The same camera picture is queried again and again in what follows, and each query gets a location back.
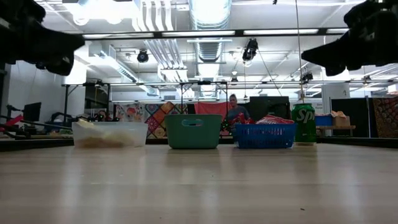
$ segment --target storage bin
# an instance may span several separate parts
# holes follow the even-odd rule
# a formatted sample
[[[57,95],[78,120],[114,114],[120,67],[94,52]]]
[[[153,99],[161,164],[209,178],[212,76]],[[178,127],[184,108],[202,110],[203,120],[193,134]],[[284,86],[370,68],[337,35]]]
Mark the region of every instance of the storage bin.
[[[146,143],[146,123],[94,122],[85,125],[88,126],[72,123],[76,147],[142,147]]]
[[[220,139],[218,114],[166,115],[169,146],[173,149],[214,149]]]
[[[316,126],[332,126],[333,125],[333,117],[332,116],[315,116],[315,125]]]
[[[235,124],[240,149],[280,149],[293,146],[296,124]]]

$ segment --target blue box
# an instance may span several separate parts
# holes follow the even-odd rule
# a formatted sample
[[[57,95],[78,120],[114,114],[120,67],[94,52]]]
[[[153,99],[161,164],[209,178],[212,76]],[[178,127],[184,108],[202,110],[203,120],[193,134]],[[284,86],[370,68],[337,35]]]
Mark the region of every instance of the blue box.
[[[332,116],[315,116],[315,125],[316,126],[333,126],[333,117]]]

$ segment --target clear plastic container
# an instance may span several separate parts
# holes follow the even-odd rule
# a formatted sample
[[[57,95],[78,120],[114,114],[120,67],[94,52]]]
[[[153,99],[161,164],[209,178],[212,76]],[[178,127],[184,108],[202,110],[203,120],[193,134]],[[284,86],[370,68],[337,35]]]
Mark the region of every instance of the clear plastic container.
[[[72,124],[76,147],[142,147],[145,146],[148,124],[134,122],[94,122]]]

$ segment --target wooden table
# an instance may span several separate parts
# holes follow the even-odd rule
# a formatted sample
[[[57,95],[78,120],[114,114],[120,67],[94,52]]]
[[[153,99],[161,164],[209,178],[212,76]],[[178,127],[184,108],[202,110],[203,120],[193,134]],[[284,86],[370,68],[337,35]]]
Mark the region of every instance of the wooden table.
[[[326,130],[349,130],[349,135],[353,137],[353,130],[356,128],[355,125],[351,126],[317,126],[317,129],[321,132],[321,137],[325,137]]]
[[[0,153],[0,223],[398,223],[398,152],[73,147]]]

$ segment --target patterned fabric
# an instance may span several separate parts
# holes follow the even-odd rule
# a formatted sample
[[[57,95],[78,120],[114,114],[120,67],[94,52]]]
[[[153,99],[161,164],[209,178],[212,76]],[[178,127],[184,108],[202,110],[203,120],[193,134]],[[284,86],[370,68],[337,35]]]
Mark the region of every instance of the patterned fabric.
[[[398,97],[373,98],[379,138],[398,138]]]
[[[166,102],[162,105],[133,103],[129,105],[116,105],[116,116],[120,121],[143,122],[148,124],[148,139],[167,137],[166,125],[164,118],[167,114],[184,114],[188,113],[186,104],[174,105]]]

